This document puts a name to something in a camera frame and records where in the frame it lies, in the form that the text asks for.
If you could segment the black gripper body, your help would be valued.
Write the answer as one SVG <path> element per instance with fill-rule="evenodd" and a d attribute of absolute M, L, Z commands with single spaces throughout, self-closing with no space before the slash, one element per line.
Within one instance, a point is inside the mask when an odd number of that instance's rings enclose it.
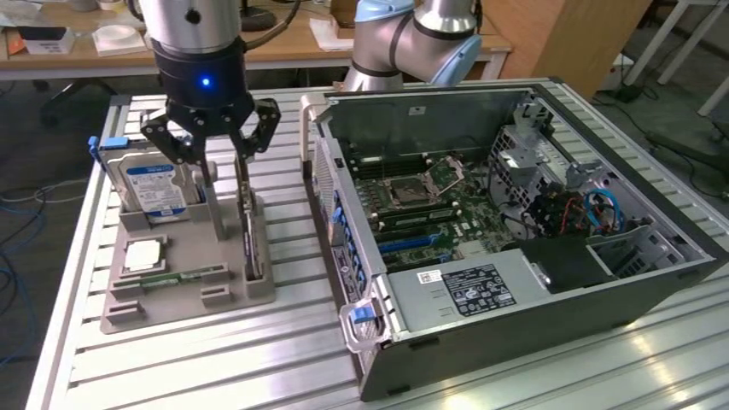
<path fill-rule="evenodd" d="M 241 39 L 210 53 L 189 54 L 153 43 L 154 62 L 168 96 L 168 118 L 194 137 L 242 126 L 254 111 L 246 89 Z"/>

